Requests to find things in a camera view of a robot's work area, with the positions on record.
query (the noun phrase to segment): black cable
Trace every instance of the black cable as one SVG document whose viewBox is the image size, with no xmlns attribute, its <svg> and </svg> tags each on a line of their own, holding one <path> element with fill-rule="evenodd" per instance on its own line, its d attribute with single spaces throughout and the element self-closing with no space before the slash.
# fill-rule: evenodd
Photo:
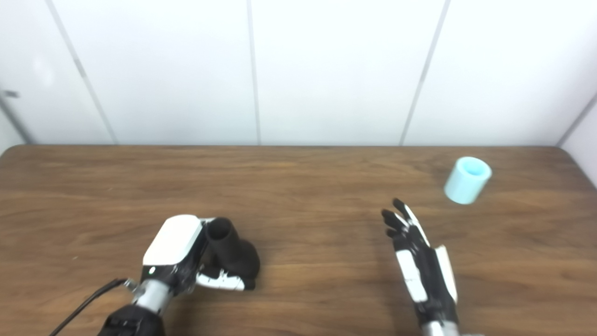
<svg viewBox="0 0 597 336">
<path fill-rule="evenodd" d="M 102 288 L 96 290 L 96 292 L 91 294 L 91 296 L 89 298 L 87 298 L 87 300 L 83 301 L 83 303 L 79 307 L 77 307 L 77 309 L 75 309 L 75 311 L 73 311 L 69 315 L 69 317 L 67 317 L 64 321 L 62 321 L 62 323 L 59 324 L 56 327 L 56 329 L 54 329 L 53 332 L 50 332 L 50 336 L 56 336 L 62 330 L 62 328 L 64 328 L 67 324 L 69 324 L 69 322 L 72 321 L 72 319 L 74 319 L 78 314 L 80 314 L 80 312 L 82 312 L 83 309 L 85 309 L 85 307 L 87 307 L 93 300 L 97 299 L 102 294 L 107 293 L 111 289 L 122 285 L 126 281 L 127 281 L 127 279 L 114 279 L 114 280 L 110 281 L 109 283 L 105 284 Z"/>
</svg>

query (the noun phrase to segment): white wall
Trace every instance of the white wall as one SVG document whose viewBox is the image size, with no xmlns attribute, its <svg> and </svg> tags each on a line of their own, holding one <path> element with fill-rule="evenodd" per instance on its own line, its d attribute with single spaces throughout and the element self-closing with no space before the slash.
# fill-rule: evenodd
<svg viewBox="0 0 597 336">
<path fill-rule="evenodd" d="M 397 145 L 435 1 L 253 0 L 266 145 Z"/>
<path fill-rule="evenodd" d="M 597 92 L 597 1 L 453 0 L 405 145 L 555 145 Z"/>
<path fill-rule="evenodd" d="M 597 186 L 597 105 L 582 119 L 562 148 Z"/>
<path fill-rule="evenodd" d="M 4 111 L 0 109 L 0 155 L 8 148 L 22 143 L 23 138 L 6 117 Z"/>
<path fill-rule="evenodd" d="M 0 0 L 0 30 L 39 143 L 555 145 L 597 92 L 594 0 Z"/>
<path fill-rule="evenodd" d="M 0 1 L 0 92 L 38 143 L 113 143 L 43 0 Z"/>
<path fill-rule="evenodd" d="M 119 143 L 257 144 L 245 0 L 53 0 Z"/>
</svg>

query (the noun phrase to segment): light blue cylinder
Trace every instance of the light blue cylinder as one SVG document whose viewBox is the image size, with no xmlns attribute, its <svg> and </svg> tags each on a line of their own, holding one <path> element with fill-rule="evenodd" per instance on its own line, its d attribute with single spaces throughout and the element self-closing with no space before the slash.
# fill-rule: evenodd
<svg viewBox="0 0 597 336">
<path fill-rule="evenodd" d="M 475 157 L 461 157 L 456 161 L 444 191 L 456 203 L 471 204 L 490 177 L 491 168 L 487 163 Z"/>
</svg>

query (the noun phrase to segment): white robotic hand casing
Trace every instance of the white robotic hand casing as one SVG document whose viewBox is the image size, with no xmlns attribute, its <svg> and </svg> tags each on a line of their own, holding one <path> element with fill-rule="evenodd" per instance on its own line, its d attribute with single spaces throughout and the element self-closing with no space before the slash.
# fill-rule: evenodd
<svg viewBox="0 0 597 336">
<path fill-rule="evenodd" d="M 456 292 L 456 282 L 454 281 L 454 273 L 452 271 L 452 265 L 450 258 L 448 257 L 448 251 L 444 245 L 435 249 L 435 253 L 438 256 L 439 268 L 442 271 L 442 277 L 444 283 L 448 289 L 448 293 L 454 300 L 454 303 L 458 302 L 458 294 Z M 409 250 L 396 251 L 396 258 L 398 264 L 402 270 L 402 276 L 404 277 L 404 283 L 407 286 L 408 293 L 414 302 L 425 302 L 427 301 L 427 292 L 421 281 L 421 272 L 419 272 L 413 258 L 413 254 Z"/>
<path fill-rule="evenodd" d="M 220 276 L 216 279 L 205 274 L 198 273 L 196 283 L 202 287 L 228 289 L 230 291 L 244 291 L 245 283 L 238 276 L 228 276 L 224 270 L 220 270 Z"/>
<path fill-rule="evenodd" d="M 143 265 L 176 265 L 190 252 L 203 224 L 214 218 L 177 215 L 166 219 L 143 256 Z"/>
</svg>

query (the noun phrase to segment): black robotic finger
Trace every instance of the black robotic finger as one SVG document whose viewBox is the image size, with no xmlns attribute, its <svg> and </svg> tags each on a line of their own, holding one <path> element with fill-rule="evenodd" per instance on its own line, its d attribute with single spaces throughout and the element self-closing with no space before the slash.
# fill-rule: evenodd
<svg viewBox="0 0 597 336">
<path fill-rule="evenodd" d="M 383 216 L 383 222 L 386 223 L 386 225 L 390 228 L 393 228 L 398 232 L 406 231 L 406 228 L 408 227 L 407 223 L 398 215 L 396 215 L 395 212 L 383 209 L 381 211 L 381 215 Z"/>
<path fill-rule="evenodd" d="M 400 211 L 400 213 L 402 214 L 404 219 L 406 219 L 407 221 L 412 219 L 411 215 L 413 213 L 410 211 L 408 206 L 406 204 L 404 204 L 403 201 L 400 201 L 399 199 L 395 198 L 394 201 L 392 202 L 392 204 L 394 205 L 394 207 L 396 209 L 398 209 L 398 211 Z"/>
</svg>

